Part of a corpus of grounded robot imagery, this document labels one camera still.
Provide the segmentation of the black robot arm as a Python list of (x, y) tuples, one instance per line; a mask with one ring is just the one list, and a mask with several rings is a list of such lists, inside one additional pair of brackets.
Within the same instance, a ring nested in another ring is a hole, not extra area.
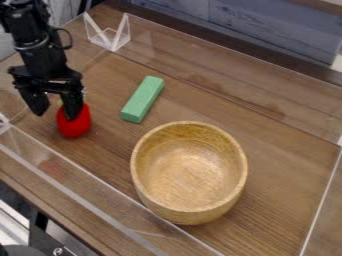
[(62, 44), (60, 28), (49, 25), (46, 4), (42, 0), (0, 0), (0, 25), (22, 60), (7, 73), (30, 111), (41, 116), (49, 107), (46, 94), (57, 94), (65, 118), (74, 120), (84, 105), (82, 76), (66, 65), (65, 51), (73, 40)]

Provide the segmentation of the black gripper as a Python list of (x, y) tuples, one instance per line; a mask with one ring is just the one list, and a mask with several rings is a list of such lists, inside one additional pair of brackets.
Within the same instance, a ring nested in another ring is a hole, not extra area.
[(45, 92), (60, 94), (68, 121), (77, 118), (82, 109), (81, 74), (66, 64), (64, 46), (57, 31), (43, 31), (31, 37), (14, 37), (14, 50), (22, 65), (7, 68), (14, 88), (31, 113), (41, 116), (49, 108)]

